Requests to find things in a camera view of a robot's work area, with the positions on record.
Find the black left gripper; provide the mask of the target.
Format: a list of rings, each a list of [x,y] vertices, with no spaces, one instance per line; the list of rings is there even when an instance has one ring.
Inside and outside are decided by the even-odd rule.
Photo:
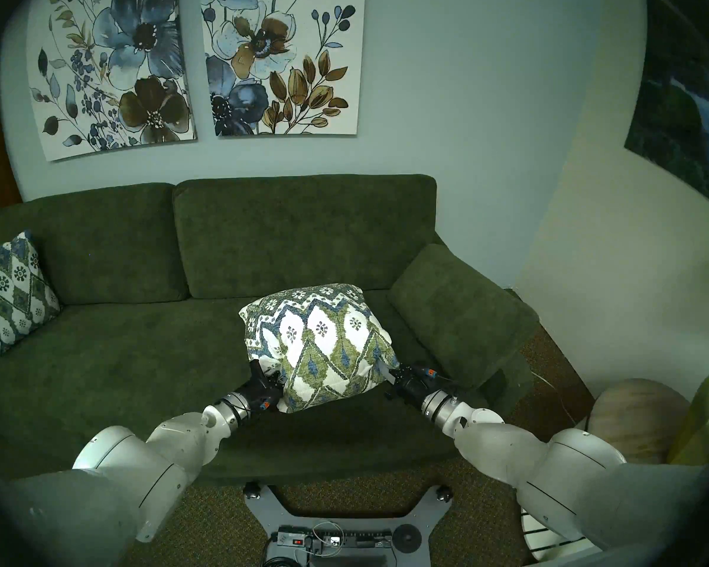
[[[260,413],[276,408],[283,397],[284,374],[265,375],[259,360],[249,361],[251,379],[235,393],[244,398],[250,413]]]

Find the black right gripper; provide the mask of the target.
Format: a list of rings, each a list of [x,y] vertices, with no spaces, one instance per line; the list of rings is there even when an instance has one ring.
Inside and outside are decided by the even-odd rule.
[[[393,386],[384,393],[390,401],[405,401],[413,407],[422,407],[427,397],[440,390],[450,397],[457,396],[457,384],[430,367],[400,365],[390,368],[380,364],[380,374]]]

